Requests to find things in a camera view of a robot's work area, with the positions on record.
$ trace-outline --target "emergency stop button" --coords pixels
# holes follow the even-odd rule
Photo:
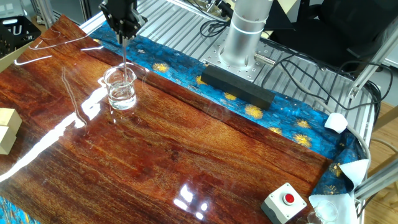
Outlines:
[[[286,205],[293,205],[294,203],[294,196],[292,194],[285,194],[283,199]]]

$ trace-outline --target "water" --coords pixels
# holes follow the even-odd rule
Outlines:
[[[109,94],[109,103],[116,110],[127,110],[136,104],[136,92],[133,85],[124,83],[113,83]]]

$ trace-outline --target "black block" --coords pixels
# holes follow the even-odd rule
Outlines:
[[[207,66],[201,80],[248,103],[268,110],[275,94],[213,65]]]

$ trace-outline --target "silver cylinder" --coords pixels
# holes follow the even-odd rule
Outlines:
[[[269,15],[272,0],[238,0],[228,36],[219,52],[224,63],[238,69],[255,64],[254,54]]]

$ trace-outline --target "wooden block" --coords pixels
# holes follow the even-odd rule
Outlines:
[[[0,125],[10,127],[14,135],[17,135],[22,120],[14,109],[0,108]]]
[[[15,139],[17,138],[9,127],[0,126],[0,154],[8,155]]]

